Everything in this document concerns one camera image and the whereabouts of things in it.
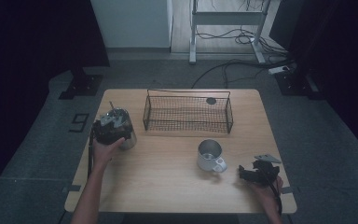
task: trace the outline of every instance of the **mug handle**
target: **mug handle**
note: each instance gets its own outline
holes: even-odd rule
[[[221,173],[227,169],[227,165],[226,165],[225,161],[223,160],[223,158],[217,159],[216,163],[217,163],[217,165],[215,165],[215,167],[213,168],[214,171]]]

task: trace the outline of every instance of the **forearm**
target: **forearm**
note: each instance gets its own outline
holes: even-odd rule
[[[71,223],[97,223],[104,167],[93,167]]]
[[[269,206],[263,204],[263,208],[266,212],[269,224],[282,224],[282,218],[279,215],[276,206]]]

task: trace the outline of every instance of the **gray floor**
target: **gray floor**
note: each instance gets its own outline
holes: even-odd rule
[[[115,55],[110,68],[88,68],[102,74],[96,96],[59,100],[71,81],[63,73],[50,81],[50,94],[34,126],[0,176],[0,223],[58,223],[64,209],[88,130],[106,89],[190,88],[206,70],[226,62],[187,57]],[[259,69],[242,65],[228,68],[230,80],[252,77]],[[284,223],[358,223],[358,141],[326,101],[282,96],[273,76],[263,71],[256,78],[229,84],[232,89],[257,89],[263,100],[289,180],[297,212]],[[196,88],[223,88],[221,70],[200,80]],[[75,114],[89,114],[83,133],[72,124]],[[238,215],[240,223],[267,223],[263,214]],[[62,223],[69,223],[65,213]],[[122,214],[102,213],[100,223],[120,223]]]

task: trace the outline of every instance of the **black curtain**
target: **black curtain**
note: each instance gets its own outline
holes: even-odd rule
[[[89,0],[0,0],[0,174],[71,67],[108,66]]]
[[[342,0],[312,55],[313,77],[358,138],[358,4]]]

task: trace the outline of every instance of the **person's left hand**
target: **person's left hand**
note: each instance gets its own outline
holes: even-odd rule
[[[93,161],[94,167],[105,168],[107,163],[110,162],[117,151],[117,148],[121,146],[125,141],[125,138],[118,139],[115,143],[111,145],[104,145],[99,143],[96,139],[92,142],[92,148],[94,151]]]

